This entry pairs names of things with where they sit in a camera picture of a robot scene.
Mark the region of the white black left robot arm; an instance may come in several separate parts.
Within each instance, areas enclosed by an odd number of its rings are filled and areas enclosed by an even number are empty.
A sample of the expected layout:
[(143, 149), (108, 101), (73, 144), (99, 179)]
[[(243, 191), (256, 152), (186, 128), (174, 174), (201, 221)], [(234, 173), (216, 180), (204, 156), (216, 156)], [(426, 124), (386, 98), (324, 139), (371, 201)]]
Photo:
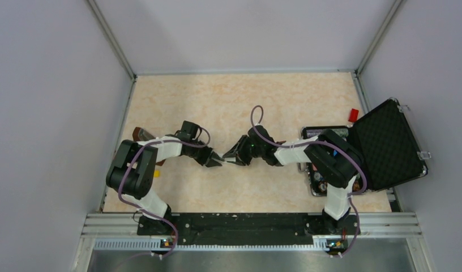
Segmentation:
[(208, 142), (199, 139), (207, 130), (184, 121), (174, 134), (148, 141), (124, 140), (119, 145), (106, 175), (107, 187), (118, 198), (143, 214), (140, 223), (153, 235), (176, 233), (170, 206), (152, 189), (156, 166), (166, 159), (187, 156), (204, 167), (220, 167), (224, 159)]

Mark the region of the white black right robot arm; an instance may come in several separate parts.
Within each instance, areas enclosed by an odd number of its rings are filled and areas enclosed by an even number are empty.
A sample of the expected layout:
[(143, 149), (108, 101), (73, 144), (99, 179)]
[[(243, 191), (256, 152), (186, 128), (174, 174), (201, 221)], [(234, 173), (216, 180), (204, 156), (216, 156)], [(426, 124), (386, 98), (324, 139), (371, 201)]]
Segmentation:
[(276, 142), (262, 126), (252, 127), (224, 155), (226, 162), (248, 166), (254, 158), (268, 165), (310, 163), (327, 182), (326, 203), (322, 211), (323, 227), (339, 233), (346, 225), (352, 208), (352, 190), (358, 176), (363, 176), (363, 157), (349, 142), (330, 129), (319, 135), (294, 142)]

